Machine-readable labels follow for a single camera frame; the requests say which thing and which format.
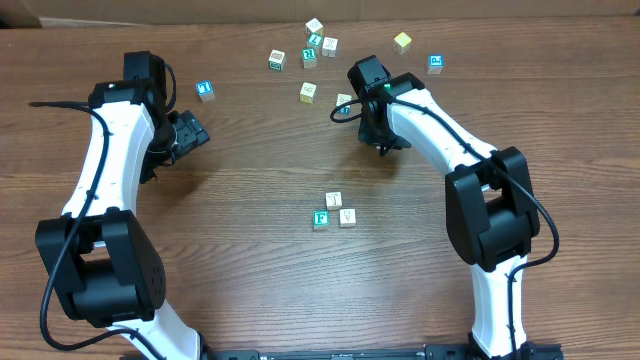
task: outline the wood grain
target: wood grain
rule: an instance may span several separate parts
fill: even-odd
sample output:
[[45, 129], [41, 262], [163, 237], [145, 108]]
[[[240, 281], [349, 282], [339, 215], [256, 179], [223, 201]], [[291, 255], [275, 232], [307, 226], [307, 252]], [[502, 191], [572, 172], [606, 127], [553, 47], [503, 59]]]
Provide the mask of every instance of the wood grain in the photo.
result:
[[[460, 342], [473, 322], [468, 267], [449, 244], [444, 187], [416, 150], [379, 158], [334, 124], [346, 72], [376, 54], [413, 72], [469, 131], [525, 153], [536, 195], [561, 234], [552, 263], [527, 271], [524, 323], [568, 359], [636, 359], [640, 352], [640, 22], [635, 18], [329, 23], [338, 57], [302, 69], [301, 24], [0, 32], [0, 358], [116, 359], [110, 339], [73, 354], [38, 329], [46, 272], [34, 246], [78, 179], [84, 114], [29, 101], [83, 100], [121, 78], [127, 51], [175, 69], [180, 110], [211, 142], [140, 188], [138, 218], [163, 258], [168, 300], [216, 349], [358, 349]], [[398, 56], [391, 39], [413, 38]], [[287, 52], [282, 73], [271, 49]], [[441, 75], [426, 76], [429, 53]], [[209, 79], [216, 100], [199, 102]], [[303, 81], [318, 85], [301, 103]], [[324, 193], [342, 191], [358, 225], [312, 230]], [[532, 258], [550, 248], [544, 229]], [[52, 301], [57, 339], [99, 330]]]

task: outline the cube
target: cube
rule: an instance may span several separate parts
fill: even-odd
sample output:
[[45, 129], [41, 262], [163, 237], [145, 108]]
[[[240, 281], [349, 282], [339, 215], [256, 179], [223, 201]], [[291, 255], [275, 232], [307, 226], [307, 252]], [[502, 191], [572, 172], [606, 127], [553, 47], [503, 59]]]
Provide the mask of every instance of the cube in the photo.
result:
[[356, 211], [354, 209], [340, 209], [340, 227], [356, 226]]
[[211, 81], [209, 80], [197, 83], [196, 91], [198, 92], [198, 96], [200, 96], [200, 100], [203, 102], [216, 98], [216, 94], [213, 92], [213, 85], [211, 85]]
[[429, 55], [427, 62], [427, 74], [440, 74], [444, 67], [444, 58], [442, 55]]
[[324, 27], [318, 19], [313, 18], [309, 20], [309, 22], [307, 22], [307, 24], [305, 25], [305, 31], [307, 32], [307, 34], [322, 35], [324, 33]]
[[403, 32], [398, 34], [398, 36], [396, 36], [393, 39], [393, 50], [400, 55], [409, 51], [410, 47], [411, 47], [411, 38]]
[[[351, 101], [351, 95], [338, 94], [338, 101], [336, 101], [336, 106], [340, 106], [348, 101]], [[338, 110], [338, 114], [349, 115], [350, 112], [351, 112], [351, 105], [347, 105], [342, 109]]]
[[271, 55], [269, 55], [269, 67], [273, 70], [282, 71], [286, 60], [287, 59], [283, 51], [271, 50]]
[[303, 83], [300, 89], [300, 101], [313, 104], [313, 98], [316, 96], [316, 86], [310, 83]]
[[325, 37], [322, 42], [322, 56], [336, 57], [338, 39]]
[[314, 49], [302, 50], [302, 67], [305, 69], [316, 67], [318, 65], [318, 58], [316, 57], [316, 51]]
[[332, 192], [325, 195], [327, 210], [338, 210], [342, 207], [342, 193]]
[[319, 53], [322, 49], [322, 35], [309, 35], [309, 38], [307, 39], [307, 47], [312, 48], [316, 51], [316, 53]]
[[326, 230], [329, 227], [329, 212], [327, 210], [316, 210], [313, 212], [313, 229]]

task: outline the yellow cube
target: yellow cube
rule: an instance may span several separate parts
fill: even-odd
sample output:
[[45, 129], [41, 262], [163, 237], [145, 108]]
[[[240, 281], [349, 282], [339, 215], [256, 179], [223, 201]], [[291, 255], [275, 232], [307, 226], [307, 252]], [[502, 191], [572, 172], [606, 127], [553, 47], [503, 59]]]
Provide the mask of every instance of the yellow cube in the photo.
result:
[[398, 54], [406, 53], [409, 51], [409, 47], [411, 47], [411, 38], [404, 32], [401, 32], [393, 39], [393, 50]]
[[316, 96], [316, 86], [310, 83], [303, 83], [300, 89], [300, 101], [313, 104], [313, 98]]

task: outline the cable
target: cable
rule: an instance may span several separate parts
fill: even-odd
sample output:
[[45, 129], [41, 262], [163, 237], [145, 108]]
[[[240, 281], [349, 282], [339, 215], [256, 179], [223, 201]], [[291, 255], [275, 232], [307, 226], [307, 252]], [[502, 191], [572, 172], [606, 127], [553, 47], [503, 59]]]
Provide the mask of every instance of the cable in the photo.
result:
[[431, 111], [428, 107], [423, 107], [423, 106], [420, 106], [420, 105], [417, 105], [417, 104], [414, 104], [414, 103], [411, 103], [411, 102], [408, 102], [408, 101], [404, 101], [404, 100], [398, 100], [395, 97], [390, 97], [390, 98], [364, 98], [364, 99], [351, 100], [351, 101], [348, 101], [348, 102], [345, 102], [343, 104], [340, 104], [340, 105], [336, 106], [336, 108], [333, 109], [333, 111], [329, 115], [329, 118], [331, 119], [331, 121], [336, 122], [336, 123], [345, 123], [345, 122], [353, 121], [353, 120], [361, 117], [362, 114], [358, 114], [358, 115], [355, 115], [355, 116], [352, 116], [352, 117], [349, 117], [349, 118], [346, 118], [346, 119], [336, 119], [335, 118], [335, 114], [338, 111], [340, 111], [340, 109], [342, 109], [343, 107], [346, 107], [346, 106], [349, 106], [349, 105], [354, 105], [354, 104], [365, 104], [365, 103], [370, 103], [370, 102], [374, 102], [374, 101], [379, 101], [379, 102], [383, 102], [383, 103], [387, 103], [387, 104], [396, 103], [396, 104], [399, 104], [399, 105], [408, 106], [410, 108], [422, 111], [424, 114], [429, 115], [432, 118], [434, 118], [438, 123], [440, 123], [440, 125], [442, 125], [443, 128], [445, 128], [445, 130], [447, 130], [447, 132], [467, 152], [469, 152], [471, 155], [476, 157], [481, 162], [484, 162], [484, 163], [488, 164], [491, 167], [491, 169], [493, 171], [495, 171], [498, 176], [500, 176], [500, 178], [502, 178], [503, 180], [507, 181], [509, 184], [513, 185], [516, 189], [518, 189], [518, 191], [520, 191], [536, 207], [538, 212], [540, 212], [540, 214], [542, 215], [544, 220], [549, 225], [549, 229], [551, 230], [551, 236], [553, 237], [553, 247], [551, 249], [551, 252], [549, 252], [549, 254], [547, 256], [543, 257], [543, 258], [540, 258], [540, 259], [534, 260], [534, 261], [530, 261], [530, 262], [528, 262], [526, 264], [519, 265], [519, 266], [515, 267], [513, 270], [511, 270], [511, 272], [509, 273], [509, 283], [507, 284], [507, 302], [508, 302], [508, 310], [507, 311], [508, 311], [508, 316], [509, 316], [509, 332], [511, 334], [512, 358], [517, 359], [518, 358], [518, 352], [517, 352], [517, 345], [516, 345], [515, 328], [513, 326], [513, 282], [514, 282], [516, 274], [520, 270], [523, 270], [523, 269], [526, 269], [526, 268], [530, 268], [530, 267], [534, 267], [534, 266], [538, 266], [538, 265], [542, 265], [544, 263], [549, 262], [551, 259], [553, 259], [556, 256], [556, 254], [558, 253], [558, 249], [560, 248], [560, 234], [558, 233], [558, 228], [556, 227], [555, 222], [551, 218], [551, 215], [549, 215], [547, 210], [544, 208], [544, 206], [542, 206], [542, 204], [533, 196], [533, 194], [531, 194], [529, 191], [527, 191], [525, 188], [523, 188], [522, 185], [520, 185], [511, 176], [509, 176], [509, 174], [504, 172], [498, 165], [496, 165], [495, 163], [493, 163], [492, 161], [490, 161], [489, 159], [485, 158], [480, 153], [478, 153], [473, 147], [471, 147], [471, 145], [469, 143], [464, 141], [464, 139], [458, 133], [456, 133], [455, 130], [453, 130], [453, 128], [451, 127], [451, 125], [449, 125], [449, 123], [447, 123], [438, 114], [436, 114], [433, 111]]
[[167, 70], [169, 70], [171, 81], [173, 82], [173, 92], [171, 93], [171, 100], [169, 100], [169, 104], [167, 105], [167, 112], [169, 112], [173, 110], [173, 106], [176, 104], [176, 76], [173, 74], [171, 65], [164, 63], [164, 66], [167, 68]]
[[85, 200], [84, 205], [82, 205], [82, 209], [80, 209], [80, 213], [78, 213], [78, 217], [73, 223], [73, 226], [71, 226], [71, 230], [69, 230], [69, 234], [67, 235], [64, 245], [62, 246], [62, 250], [60, 250], [60, 255], [58, 255], [58, 259], [56, 260], [56, 263], [53, 266], [53, 269], [51, 270], [51, 274], [49, 275], [49, 280], [47, 280], [47, 286], [45, 287], [44, 295], [42, 296], [42, 305], [40, 307], [40, 332], [42, 333], [42, 337], [47, 342], [47, 344], [49, 344], [54, 349], [62, 350], [62, 351], [73, 351], [89, 345], [93, 345], [99, 341], [102, 341], [114, 335], [129, 334], [131, 335], [132, 339], [135, 338], [138, 341], [140, 341], [140, 343], [144, 345], [144, 347], [146, 347], [147, 350], [156, 359], [163, 360], [164, 357], [160, 355], [160, 353], [153, 347], [153, 345], [147, 339], [145, 339], [142, 335], [140, 335], [138, 331], [129, 329], [129, 328], [122, 328], [122, 329], [107, 331], [101, 335], [95, 336], [93, 338], [90, 338], [72, 345], [59, 343], [51, 337], [51, 334], [49, 333], [49, 327], [47, 326], [47, 312], [49, 310], [49, 301], [51, 300], [53, 286], [55, 284], [55, 280], [58, 275], [58, 272], [60, 271], [62, 259], [64, 258], [67, 250], [69, 249], [69, 246], [71, 245], [73, 239], [75, 238], [78, 232], [78, 228], [82, 223], [82, 220], [87, 215], [87, 212], [89, 211], [89, 207], [91, 206], [91, 202], [96, 196], [96, 190], [98, 188], [100, 176], [102, 175], [102, 171], [104, 170], [104, 166], [107, 160], [107, 152], [109, 151], [109, 136], [111, 136], [111, 133], [109, 132], [107, 123], [104, 121], [102, 116], [100, 116], [100, 114], [98, 114], [97, 112], [93, 111], [90, 108], [82, 106], [81, 103], [78, 103], [78, 102], [73, 102], [73, 101], [32, 102], [32, 103], [29, 103], [29, 106], [56, 107], [56, 108], [73, 109], [73, 110], [86, 112], [87, 114], [92, 115], [96, 120], [98, 120], [98, 122], [102, 126], [102, 130], [103, 130], [102, 137], [104, 139], [104, 143], [102, 145], [102, 153], [100, 154], [100, 160], [98, 161], [96, 174], [93, 177], [93, 181], [91, 182], [91, 187], [89, 188], [89, 191], [87, 191], [87, 200]]

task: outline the brown tabletop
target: brown tabletop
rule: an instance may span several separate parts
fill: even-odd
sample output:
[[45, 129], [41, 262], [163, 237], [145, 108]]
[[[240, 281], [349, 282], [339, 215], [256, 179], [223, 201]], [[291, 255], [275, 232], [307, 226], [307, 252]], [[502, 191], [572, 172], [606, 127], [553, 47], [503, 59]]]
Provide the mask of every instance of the brown tabletop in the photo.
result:
[[[162, 256], [167, 299], [216, 349], [322, 350], [463, 342], [474, 319], [469, 267], [449, 243], [443, 180], [415, 149], [380, 158], [358, 123], [328, 115], [353, 94], [347, 70], [376, 54], [412, 72], [440, 106], [497, 148], [527, 157], [558, 224], [560, 253], [525, 273], [530, 340], [569, 359], [640, 352], [640, 22], [638, 18], [325, 24], [336, 58], [303, 69], [303, 24], [0, 31], [0, 358], [115, 359], [122, 338], [73, 354], [49, 348], [38, 311], [47, 274], [34, 245], [78, 180], [89, 117], [29, 101], [84, 101], [122, 78], [125, 52], [150, 50], [178, 81], [211, 141], [140, 187], [137, 216]], [[395, 54], [405, 31], [411, 50]], [[272, 49], [287, 53], [269, 70]], [[426, 75], [430, 53], [440, 75]], [[217, 98], [199, 101], [211, 80]], [[302, 83], [318, 86], [299, 101]], [[313, 210], [341, 191], [358, 223], [314, 232]], [[551, 240], [543, 225], [531, 259]], [[101, 330], [52, 300], [67, 343]]]

